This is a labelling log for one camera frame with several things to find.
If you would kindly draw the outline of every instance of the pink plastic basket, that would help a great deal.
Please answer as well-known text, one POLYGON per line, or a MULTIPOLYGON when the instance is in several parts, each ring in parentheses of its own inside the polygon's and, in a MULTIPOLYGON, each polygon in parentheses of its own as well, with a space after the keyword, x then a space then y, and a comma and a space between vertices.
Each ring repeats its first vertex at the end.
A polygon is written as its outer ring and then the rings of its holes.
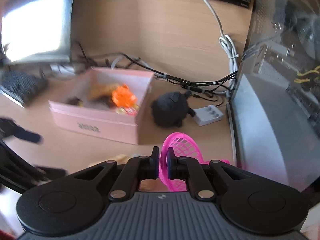
POLYGON ((164 141, 160 153, 159 178, 170 191, 186 191, 186 183, 180 179, 168 179, 167 169, 167 152, 168 148, 172 147, 176 156, 188 156, 196 158, 201 164, 209 164, 210 161, 205 162, 202 158, 200 149, 195 141, 188 135, 180 132, 170 134, 164 141))

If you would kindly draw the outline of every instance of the open box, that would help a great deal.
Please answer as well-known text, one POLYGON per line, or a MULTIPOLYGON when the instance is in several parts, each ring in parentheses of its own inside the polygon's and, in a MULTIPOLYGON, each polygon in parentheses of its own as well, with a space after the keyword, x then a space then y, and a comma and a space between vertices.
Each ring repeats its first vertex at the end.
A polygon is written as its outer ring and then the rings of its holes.
POLYGON ((95 67, 83 75, 68 81, 54 100, 49 100, 55 123, 67 130, 91 136, 138 144, 143 113, 151 92, 153 72, 127 69, 95 67), (116 108, 101 104, 90 105, 86 96, 95 83, 126 84, 137 97, 140 107, 135 115, 118 114, 116 108), (67 104, 68 99, 77 97, 84 106, 67 104))

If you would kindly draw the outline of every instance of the orange toy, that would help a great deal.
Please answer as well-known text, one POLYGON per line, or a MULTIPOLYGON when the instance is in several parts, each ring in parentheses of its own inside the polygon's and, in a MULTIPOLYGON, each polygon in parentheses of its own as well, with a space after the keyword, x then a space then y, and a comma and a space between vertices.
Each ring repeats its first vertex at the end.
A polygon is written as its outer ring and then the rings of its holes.
POLYGON ((132 107, 137 101, 136 96, 129 90, 126 84, 118 86, 112 92, 112 101, 118 107, 132 107))

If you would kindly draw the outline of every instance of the black plush toy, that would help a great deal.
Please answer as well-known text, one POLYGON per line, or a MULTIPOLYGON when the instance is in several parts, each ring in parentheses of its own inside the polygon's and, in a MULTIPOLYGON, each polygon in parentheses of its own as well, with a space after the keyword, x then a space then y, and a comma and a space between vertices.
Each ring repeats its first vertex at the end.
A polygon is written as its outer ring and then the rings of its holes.
POLYGON ((152 115, 155 123, 162 127, 182 126, 182 120, 187 114, 194 117, 195 111, 188 106, 187 98, 191 91, 184 94, 180 92, 169 92, 158 97, 151 104, 152 115))

